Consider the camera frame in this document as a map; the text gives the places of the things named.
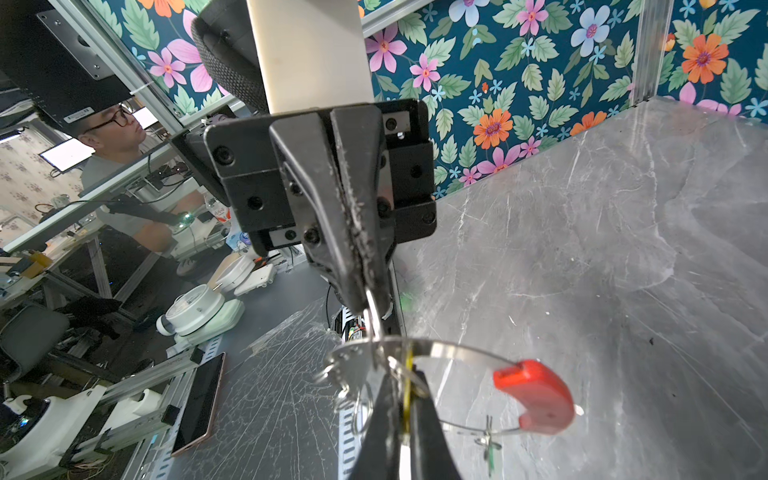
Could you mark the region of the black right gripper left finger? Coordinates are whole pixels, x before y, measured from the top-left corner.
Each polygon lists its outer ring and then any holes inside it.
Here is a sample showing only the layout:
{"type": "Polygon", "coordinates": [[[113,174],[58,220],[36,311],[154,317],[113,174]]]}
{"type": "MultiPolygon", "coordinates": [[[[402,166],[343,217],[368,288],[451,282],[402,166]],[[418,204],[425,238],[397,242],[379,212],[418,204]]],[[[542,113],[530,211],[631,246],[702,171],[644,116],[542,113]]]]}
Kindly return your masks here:
{"type": "Polygon", "coordinates": [[[402,433],[398,383],[389,374],[382,380],[351,480],[397,480],[402,433]]]}

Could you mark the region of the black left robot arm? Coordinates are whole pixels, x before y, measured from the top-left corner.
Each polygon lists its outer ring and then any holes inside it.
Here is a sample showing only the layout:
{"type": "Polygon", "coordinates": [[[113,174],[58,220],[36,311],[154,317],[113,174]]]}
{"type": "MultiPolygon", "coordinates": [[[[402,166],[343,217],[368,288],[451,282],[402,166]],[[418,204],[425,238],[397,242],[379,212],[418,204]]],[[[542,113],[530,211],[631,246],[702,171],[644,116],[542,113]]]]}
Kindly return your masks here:
{"type": "Polygon", "coordinates": [[[385,313],[396,246],[436,228],[425,103],[375,100],[348,1],[212,1],[190,31],[253,109],[204,131],[216,197],[258,253],[301,244],[345,306],[385,313]]]}

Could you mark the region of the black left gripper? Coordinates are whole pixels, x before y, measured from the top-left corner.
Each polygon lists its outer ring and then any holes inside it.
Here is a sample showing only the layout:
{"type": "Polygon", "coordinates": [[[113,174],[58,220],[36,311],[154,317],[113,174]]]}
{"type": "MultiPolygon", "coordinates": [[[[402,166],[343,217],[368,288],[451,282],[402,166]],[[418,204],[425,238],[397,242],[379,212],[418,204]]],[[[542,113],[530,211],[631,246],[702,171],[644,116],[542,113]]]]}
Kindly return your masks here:
{"type": "Polygon", "coordinates": [[[391,306],[386,254],[436,230],[428,108],[406,99],[228,119],[204,144],[256,252],[302,243],[356,314],[391,306]]]}

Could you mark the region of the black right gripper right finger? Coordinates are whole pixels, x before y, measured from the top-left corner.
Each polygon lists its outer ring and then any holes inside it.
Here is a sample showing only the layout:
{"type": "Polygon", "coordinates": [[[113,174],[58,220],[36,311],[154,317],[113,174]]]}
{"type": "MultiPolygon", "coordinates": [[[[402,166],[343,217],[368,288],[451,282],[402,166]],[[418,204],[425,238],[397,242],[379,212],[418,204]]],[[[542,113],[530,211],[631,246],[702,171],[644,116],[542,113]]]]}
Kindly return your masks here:
{"type": "Polygon", "coordinates": [[[430,396],[412,388],[409,404],[410,478],[415,480],[459,480],[442,425],[430,396]]]}

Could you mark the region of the silver keyring with keys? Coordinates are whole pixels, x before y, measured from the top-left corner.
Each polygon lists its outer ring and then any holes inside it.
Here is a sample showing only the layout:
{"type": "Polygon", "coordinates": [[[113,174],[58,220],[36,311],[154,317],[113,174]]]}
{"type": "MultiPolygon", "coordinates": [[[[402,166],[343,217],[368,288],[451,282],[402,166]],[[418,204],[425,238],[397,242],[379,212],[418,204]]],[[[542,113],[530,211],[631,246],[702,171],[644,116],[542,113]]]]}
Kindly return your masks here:
{"type": "Polygon", "coordinates": [[[353,409],[352,432],[362,442],[385,374],[398,383],[402,433],[398,479],[411,479],[409,404],[412,388],[430,396],[453,461],[466,479],[466,448],[478,454],[482,475],[498,479],[504,443],[520,435],[554,436],[578,415],[566,383],[536,359],[509,360],[444,339],[387,335],[379,312],[366,309],[325,358],[316,379],[334,387],[340,410],[353,409]]]}

